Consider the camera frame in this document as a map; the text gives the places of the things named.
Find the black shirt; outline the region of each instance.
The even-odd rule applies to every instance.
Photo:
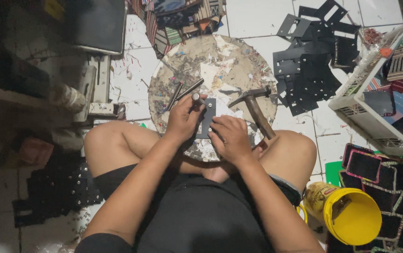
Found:
[[[169,189],[140,237],[137,252],[272,252],[247,201],[204,178]],[[75,253],[133,252],[113,234],[93,234]]]

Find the wooden hammer handle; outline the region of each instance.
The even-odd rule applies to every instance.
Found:
[[[254,96],[245,97],[245,104],[247,105],[251,117],[258,125],[258,128],[261,130],[261,133],[264,134],[269,140],[275,137],[275,132],[273,131],[272,127],[262,113],[261,108],[256,101],[256,98]]]

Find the hand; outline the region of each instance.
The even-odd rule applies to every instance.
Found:
[[[222,115],[213,117],[212,121],[211,128],[220,134],[223,141],[214,132],[208,135],[223,158],[236,167],[247,159],[255,159],[248,140],[247,123],[243,119]]]
[[[195,131],[198,117],[205,109],[205,105],[194,102],[192,95],[184,96],[171,109],[169,122],[164,136],[168,136],[171,140],[181,145],[184,141],[191,138]],[[201,95],[202,99],[206,99],[207,95]]]

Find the hammer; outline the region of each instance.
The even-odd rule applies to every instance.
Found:
[[[250,89],[242,93],[242,96],[240,96],[235,101],[232,101],[228,106],[228,108],[231,108],[237,105],[238,103],[245,101],[245,104],[247,105],[251,117],[255,121],[256,125],[258,125],[258,128],[261,130],[261,133],[263,133],[269,140],[275,137],[276,135],[272,127],[268,123],[267,119],[264,117],[264,114],[262,113],[261,108],[259,107],[258,102],[256,101],[256,98],[262,96],[268,97],[270,93],[272,93],[272,90],[270,89],[269,85],[267,85],[263,89]]]

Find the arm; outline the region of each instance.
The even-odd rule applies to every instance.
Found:
[[[247,124],[230,116],[214,117],[210,132],[217,151],[234,164],[250,190],[265,231],[276,252],[324,252],[279,187],[253,156]]]
[[[164,136],[106,200],[83,238],[96,233],[109,233],[133,245],[162,175],[181,144],[193,135],[203,110],[204,105],[193,106],[190,95],[183,97],[172,108]]]

